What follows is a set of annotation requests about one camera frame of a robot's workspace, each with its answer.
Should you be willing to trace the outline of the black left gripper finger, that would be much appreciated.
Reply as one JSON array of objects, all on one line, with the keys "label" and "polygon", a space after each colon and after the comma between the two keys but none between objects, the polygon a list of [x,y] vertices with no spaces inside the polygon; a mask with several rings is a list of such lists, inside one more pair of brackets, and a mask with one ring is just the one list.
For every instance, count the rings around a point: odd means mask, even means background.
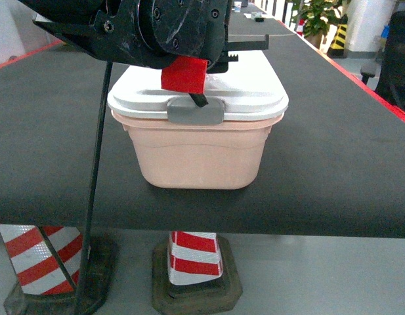
[{"label": "black left gripper finger", "polygon": [[269,34],[263,40],[227,42],[228,51],[264,51],[269,48]]}]

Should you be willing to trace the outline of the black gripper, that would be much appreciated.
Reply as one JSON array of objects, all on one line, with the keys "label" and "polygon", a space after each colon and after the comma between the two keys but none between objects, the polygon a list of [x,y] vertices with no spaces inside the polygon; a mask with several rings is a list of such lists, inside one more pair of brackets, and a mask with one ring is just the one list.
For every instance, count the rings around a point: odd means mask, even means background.
[{"label": "black gripper", "polygon": [[164,69],[178,56],[225,73],[230,1],[31,1],[33,23],[95,59]]}]

